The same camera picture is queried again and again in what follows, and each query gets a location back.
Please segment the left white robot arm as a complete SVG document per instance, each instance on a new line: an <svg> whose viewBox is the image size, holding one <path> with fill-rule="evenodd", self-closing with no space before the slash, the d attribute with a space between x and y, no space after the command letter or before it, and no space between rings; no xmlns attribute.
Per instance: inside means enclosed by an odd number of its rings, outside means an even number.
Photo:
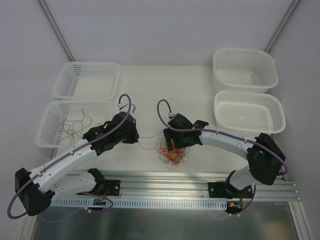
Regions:
<svg viewBox="0 0 320 240"><path fill-rule="evenodd" d="M14 176L15 197L22 203L25 214L36 216L53 201L78 194L106 196L113 181L105 179L97 168L85 170L67 178L76 167L96 159L117 144L138 142L136 119L133 112L121 110L112 120L93 127L60 157L56 157L31 171L19 169Z"/></svg>

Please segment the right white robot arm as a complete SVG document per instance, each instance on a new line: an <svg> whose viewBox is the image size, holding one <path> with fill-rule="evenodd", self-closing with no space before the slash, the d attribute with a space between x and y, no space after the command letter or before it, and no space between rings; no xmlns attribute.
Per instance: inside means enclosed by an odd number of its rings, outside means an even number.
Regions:
<svg viewBox="0 0 320 240"><path fill-rule="evenodd" d="M210 146L247 161L245 167L233 170L225 181L208 185L212 198L233 199L242 195L249 198L253 194L248 192L248 188L257 183L273 185L285 166L285 155L266 133L253 137L220 131L206 121L192 123L179 113L171 116L165 126L163 134L168 151L194 145Z"/></svg>

